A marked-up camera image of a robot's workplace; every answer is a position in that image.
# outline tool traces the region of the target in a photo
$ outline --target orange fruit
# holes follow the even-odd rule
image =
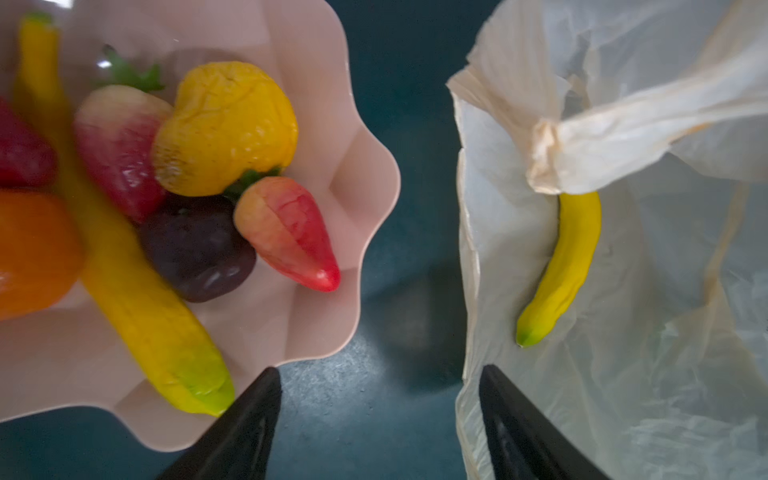
[[[0,320],[58,302],[84,261],[77,228],[60,198],[0,190]]]

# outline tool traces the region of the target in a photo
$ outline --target green stem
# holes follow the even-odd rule
[[[159,64],[152,65],[149,70],[144,73],[138,73],[131,64],[122,58],[118,54],[118,51],[110,45],[105,45],[102,51],[111,64],[109,72],[112,78],[107,84],[127,85],[129,87],[138,88],[144,92],[158,91],[165,88],[165,85],[160,82]]]
[[[240,195],[242,195],[243,192],[248,189],[248,187],[255,184],[257,181],[261,180],[264,177],[279,177],[282,172],[283,172],[283,169],[279,167],[275,167],[272,170],[269,170],[267,172],[245,170],[245,173],[243,174],[243,176],[240,177],[238,181],[236,181],[235,183],[227,187],[227,189],[224,192],[222,192],[222,195],[230,199],[233,204],[236,204],[237,201],[240,199]]]

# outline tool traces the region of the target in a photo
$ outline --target dark purple fruit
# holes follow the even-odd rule
[[[237,232],[224,197],[169,195],[141,225],[144,254],[189,302],[235,290],[253,270],[256,251]]]

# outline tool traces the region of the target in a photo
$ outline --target green banana tip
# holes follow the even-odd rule
[[[518,331],[515,337],[516,337],[515,342],[522,348],[527,348],[529,346],[536,345],[542,340],[542,338],[534,335],[532,331],[527,331],[527,332]]]
[[[203,396],[200,401],[205,405],[203,413],[219,418],[235,402],[235,388],[232,381],[225,382],[218,390]]]

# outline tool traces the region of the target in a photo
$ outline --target yellow lemon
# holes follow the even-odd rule
[[[214,62],[179,85],[173,116],[152,147],[157,180],[188,197],[216,195],[246,170],[287,167],[299,128],[288,97],[260,68]]]

